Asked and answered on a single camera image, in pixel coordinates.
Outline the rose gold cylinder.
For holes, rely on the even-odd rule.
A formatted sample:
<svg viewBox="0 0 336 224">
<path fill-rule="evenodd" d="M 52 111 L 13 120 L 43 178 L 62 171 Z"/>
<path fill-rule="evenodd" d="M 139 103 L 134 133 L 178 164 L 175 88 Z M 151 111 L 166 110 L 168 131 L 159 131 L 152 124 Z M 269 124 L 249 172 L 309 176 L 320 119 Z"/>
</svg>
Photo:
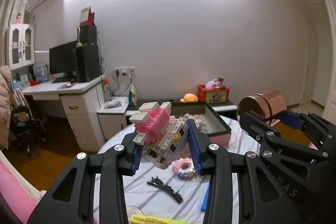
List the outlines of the rose gold cylinder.
<svg viewBox="0 0 336 224">
<path fill-rule="evenodd" d="M 278 90 L 269 90 L 263 93 L 254 93 L 241 99 L 237 109 L 237 119 L 249 111 L 258 114 L 267 120 L 287 109 L 284 96 Z"/>
</svg>

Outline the black hair clip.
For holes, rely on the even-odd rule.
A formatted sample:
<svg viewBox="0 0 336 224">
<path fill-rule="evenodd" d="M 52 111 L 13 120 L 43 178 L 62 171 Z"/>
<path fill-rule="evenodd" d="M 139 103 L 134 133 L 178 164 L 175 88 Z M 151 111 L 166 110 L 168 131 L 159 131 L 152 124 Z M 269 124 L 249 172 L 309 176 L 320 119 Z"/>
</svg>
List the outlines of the black hair clip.
<svg viewBox="0 0 336 224">
<path fill-rule="evenodd" d="M 183 202 L 183 197 L 180 195 L 179 191 L 176 192 L 171 186 L 169 186 L 169 184 L 165 184 L 158 176 L 152 177 L 151 180 L 146 183 L 165 192 L 177 203 L 181 204 Z"/>
</svg>

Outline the pink white block figure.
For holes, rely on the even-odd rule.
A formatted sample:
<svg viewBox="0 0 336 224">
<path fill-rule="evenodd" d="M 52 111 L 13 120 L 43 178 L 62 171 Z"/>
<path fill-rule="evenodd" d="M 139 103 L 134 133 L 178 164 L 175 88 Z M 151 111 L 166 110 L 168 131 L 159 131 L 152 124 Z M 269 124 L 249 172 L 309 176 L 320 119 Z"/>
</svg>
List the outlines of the pink white block figure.
<svg viewBox="0 0 336 224">
<path fill-rule="evenodd" d="M 135 126 L 133 142 L 159 169 L 179 159 L 187 143 L 189 127 L 184 119 L 171 115 L 171 106 L 171 102 L 145 102 L 129 119 Z"/>
</svg>

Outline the yellow highlighter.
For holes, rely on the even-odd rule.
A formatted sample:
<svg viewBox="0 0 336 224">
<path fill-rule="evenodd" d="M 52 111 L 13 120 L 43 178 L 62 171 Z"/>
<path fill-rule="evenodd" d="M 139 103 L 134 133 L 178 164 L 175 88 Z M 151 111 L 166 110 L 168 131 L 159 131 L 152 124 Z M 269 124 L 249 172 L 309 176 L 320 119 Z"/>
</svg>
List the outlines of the yellow highlighter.
<svg viewBox="0 0 336 224">
<path fill-rule="evenodd" d="M 131 224 L 186 224 L 186 221 L 180 221 L 177 219 L 148 217 L 144 215 L 132 214 L 129 217 L 129 223 Z"/>
</svg>

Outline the pink block donut figure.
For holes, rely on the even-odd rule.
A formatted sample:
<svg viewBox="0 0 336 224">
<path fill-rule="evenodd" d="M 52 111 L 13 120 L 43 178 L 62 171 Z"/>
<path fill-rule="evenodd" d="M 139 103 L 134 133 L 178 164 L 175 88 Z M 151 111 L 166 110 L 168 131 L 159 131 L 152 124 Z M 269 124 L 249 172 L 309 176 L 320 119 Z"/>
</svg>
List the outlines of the pink block donut figure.
<svg viewBox="0 0 336 224">
<path fill-rule="evenodd" d="M 181 180 L 187 180 L 196 174 L 193 161 L 189 157 L 173 161 L 171 167 L 175 175 Z"/>
</svg>

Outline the pink pig figurine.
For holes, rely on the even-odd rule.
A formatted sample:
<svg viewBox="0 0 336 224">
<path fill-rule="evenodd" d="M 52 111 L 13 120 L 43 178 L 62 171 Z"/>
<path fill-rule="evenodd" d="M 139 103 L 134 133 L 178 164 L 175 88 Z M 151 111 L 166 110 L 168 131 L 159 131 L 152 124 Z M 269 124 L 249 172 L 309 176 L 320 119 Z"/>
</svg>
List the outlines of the pink pig figurine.
<svg viewBox="0 0 336 224">
<path fill-rule="evenodd" d="M 198 115 L 191 115 L 189 113 L 186 113 L 184 115 L 184 118 L 185 118 L 185 120 L 193 119 L 196 126 L 197 126 L 197 129 L 202 133 L 207 133 L 206 124 L 201 120 L 201 118 L 199 118 Z"/>
</svg>

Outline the white low side table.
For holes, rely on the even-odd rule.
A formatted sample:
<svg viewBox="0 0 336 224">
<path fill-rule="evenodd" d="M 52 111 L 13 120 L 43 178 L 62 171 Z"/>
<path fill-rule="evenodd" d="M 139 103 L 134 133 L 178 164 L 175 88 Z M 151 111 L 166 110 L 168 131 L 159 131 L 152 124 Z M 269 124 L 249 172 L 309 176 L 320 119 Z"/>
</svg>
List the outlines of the white low side table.
<svg viewBox="0 0 336 224">
<path fill-rule="evenodd" d="M 102 129 L 102 133 L 106 140 L 127 127 L 126 111 L 129 106 L 127 97 L 114 97 L 112 102 L 120 101 L 121 105 L 105 109 L 108 103 L 97 111 L 98 119 Z"/>
</svg>

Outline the pink black storage box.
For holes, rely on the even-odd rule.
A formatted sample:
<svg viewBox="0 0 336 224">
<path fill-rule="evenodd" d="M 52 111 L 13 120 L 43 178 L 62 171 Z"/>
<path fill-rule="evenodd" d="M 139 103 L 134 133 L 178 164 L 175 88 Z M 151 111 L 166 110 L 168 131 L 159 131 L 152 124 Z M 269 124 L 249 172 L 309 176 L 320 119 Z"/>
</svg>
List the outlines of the pink black storage box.
<svg viewBox="0 0 336 224">
<path fill-rule="evenodd" d="M 220 115 L 206 102 L 172 102 L 171 114 L 184 118 L 184 115 L 198 115 L 206 124 L 207 135 L 213 143 L 227 146 L 231 138 L 231 128 Z"/>
</svg>

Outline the red toy box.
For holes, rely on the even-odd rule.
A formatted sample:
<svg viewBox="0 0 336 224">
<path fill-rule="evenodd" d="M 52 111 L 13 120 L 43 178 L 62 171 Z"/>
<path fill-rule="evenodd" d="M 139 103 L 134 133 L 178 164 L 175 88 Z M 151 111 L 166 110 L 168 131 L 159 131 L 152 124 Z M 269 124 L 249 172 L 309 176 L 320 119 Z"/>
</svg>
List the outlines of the red toy box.
<svg viewBox="0 0 336 224">
<path fill-rule="evenodd" d="M 205 101 L 208 104 L 228 102 L 230 90 L 227 87 L 207 91 L 205 85 L 198 85 L 198 100 Z"/>
</svg>

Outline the red cap bottle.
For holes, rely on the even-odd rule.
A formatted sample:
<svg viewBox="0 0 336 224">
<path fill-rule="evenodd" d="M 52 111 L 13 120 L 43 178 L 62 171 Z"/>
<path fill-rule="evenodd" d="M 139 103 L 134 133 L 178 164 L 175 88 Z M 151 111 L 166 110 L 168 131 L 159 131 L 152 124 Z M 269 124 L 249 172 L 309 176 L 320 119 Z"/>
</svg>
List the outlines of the red cap bottle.
<svg viewBox="0 0 336 224">
<path fill-rule="evenodd" d="M 104 91 L 104 101 L 108 102 L 112 100 L 112 95 L 110 91 L 110 84 L 109 84 L 109 79 L 104 77 L 102 79 L 102 84 L 103 84 L 103 91 Z"/>
</svg>

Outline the pink plush toy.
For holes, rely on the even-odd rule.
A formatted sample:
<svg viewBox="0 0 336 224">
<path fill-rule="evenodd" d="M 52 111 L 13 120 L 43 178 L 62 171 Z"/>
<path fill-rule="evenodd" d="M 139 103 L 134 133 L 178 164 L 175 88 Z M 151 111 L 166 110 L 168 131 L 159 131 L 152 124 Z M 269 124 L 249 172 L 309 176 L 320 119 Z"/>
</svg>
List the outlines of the pink plush toy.
<svg viewBox="0 0 336 224">
<path fill-rule="evenodd" d="M 205 90 L 206 91 L 215 90 L 217 87 L 218 87 L 218 80 L 217 79 L 210 80 L 208 83 L 205 84 Z"/>
</svg>

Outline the orange octopus plush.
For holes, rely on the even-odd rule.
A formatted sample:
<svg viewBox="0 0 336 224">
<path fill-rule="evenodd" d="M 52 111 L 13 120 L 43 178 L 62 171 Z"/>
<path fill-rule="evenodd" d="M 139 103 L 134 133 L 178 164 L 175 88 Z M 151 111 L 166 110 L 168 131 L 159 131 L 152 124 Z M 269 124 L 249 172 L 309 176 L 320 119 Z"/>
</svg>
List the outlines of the orange octopus plush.
<svg viewBox="0 0 336 224">
<path fill-rule="evenodd" d="M 186 93 L 183 98 L 180 99 L 182 103 L 198 102 L 198 97 L 193 93 Z"/>
</svg>

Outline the pink quilt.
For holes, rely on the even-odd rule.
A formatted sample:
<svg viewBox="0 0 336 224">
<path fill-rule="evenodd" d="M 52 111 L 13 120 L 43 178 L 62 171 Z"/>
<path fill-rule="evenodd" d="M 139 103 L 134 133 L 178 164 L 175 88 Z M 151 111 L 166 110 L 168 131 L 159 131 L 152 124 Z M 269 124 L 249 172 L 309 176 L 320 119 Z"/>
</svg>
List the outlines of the pink quilt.
<svg viewBox="0 0 336 224">
<path fill-rule="evenodd" d="M 28 222 L 41 200 L 40 192 L 19 174 L 3 155 L 1 156 L 1 194 L 22 223 Z"/>
</svg>

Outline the black speaker box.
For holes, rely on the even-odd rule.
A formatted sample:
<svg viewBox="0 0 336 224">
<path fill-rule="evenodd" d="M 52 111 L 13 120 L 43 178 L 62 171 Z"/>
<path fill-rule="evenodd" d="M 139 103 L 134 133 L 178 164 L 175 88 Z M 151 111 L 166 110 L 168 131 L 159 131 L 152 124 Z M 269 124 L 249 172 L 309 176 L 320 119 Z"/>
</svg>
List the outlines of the black speaker box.
<svg viewBox="0 0 336 224">
<path fill-rule="evenodd" d="M 92 24 L 82 25 L 80 28 L 79 41 L 82 44 L 97 44 L 97 27 Z"/>
</svg>

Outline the wall power outlet strip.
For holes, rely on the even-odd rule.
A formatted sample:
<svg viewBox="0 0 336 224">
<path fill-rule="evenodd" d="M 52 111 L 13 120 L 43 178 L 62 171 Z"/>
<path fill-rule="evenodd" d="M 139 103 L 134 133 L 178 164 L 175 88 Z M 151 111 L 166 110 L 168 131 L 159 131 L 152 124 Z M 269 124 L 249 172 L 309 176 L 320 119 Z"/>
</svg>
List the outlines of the wall power outlet strip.
<svg viewBox="0 0 336 224">
<path fill-rule="evenodd" d="M 130 77 L 133 77 L 135 67 L 116 67 L 114 71 L 116 72 L 116 75 L 122 75 L 122 76 L 128 75 Z"/>
</svg>

